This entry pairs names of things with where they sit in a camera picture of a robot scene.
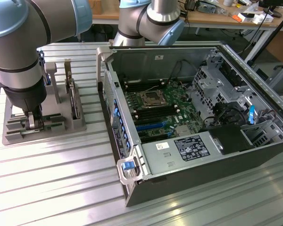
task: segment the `white wire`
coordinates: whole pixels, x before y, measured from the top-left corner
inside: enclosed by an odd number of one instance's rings
[[[154,89],[155,87],[159,87],[159,86],[153,86],[152,88],[147,89],[147,90],[145,90],[145,91],[149,91],[149,90],[151,90],[151,89]]]

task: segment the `metal handle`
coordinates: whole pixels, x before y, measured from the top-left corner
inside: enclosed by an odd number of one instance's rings
[[[141,172],[139,173],[139,175],[137,175],[133,178],[126,178],[124,176],[124,171],[123,171],[122,165],[123,165],[123,163],[125,163],[127,161],[134,161],[134,156],[129,156],[128,158],[120,159],[120,160],[117,161],[117,171],[118,171],[118,174],[119,174],[120,181],[123,185],[129,185],[129,184],[133,183],[134,181],[138,181],[138,180],[142,179],[142,173]]]

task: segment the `white sticker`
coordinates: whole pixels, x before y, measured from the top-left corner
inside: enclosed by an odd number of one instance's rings
[[[155,60],[163,60],[164,55],[155,56]]]
[[[169,147],[170,146],[169,146],[168,142],[156,144],[157,150],[162,150],[162,149],[166,149],[166,148],[169,148]]]

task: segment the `motherboard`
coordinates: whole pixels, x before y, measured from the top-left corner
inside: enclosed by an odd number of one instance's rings
[[[143,143],[195,134],[203,126],[200,113],[180,81],[125,84],[123,90]]]

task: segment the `open server case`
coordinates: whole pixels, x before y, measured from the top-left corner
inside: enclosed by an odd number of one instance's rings
[[[97,52],[100,101],[128,207],[283,152],[283,100],[227,45]]]

